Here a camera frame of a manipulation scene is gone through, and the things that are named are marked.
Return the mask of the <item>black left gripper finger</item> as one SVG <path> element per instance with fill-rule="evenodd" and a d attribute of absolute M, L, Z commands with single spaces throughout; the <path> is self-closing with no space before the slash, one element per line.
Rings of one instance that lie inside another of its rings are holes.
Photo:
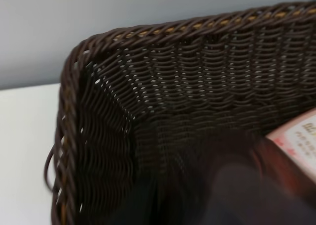
<path fill-rule="evenodd" d="M 203 165 L 199 225 L 314 225 L 316 185 L 290 160 L 264 172 L 243 162 Z"/>

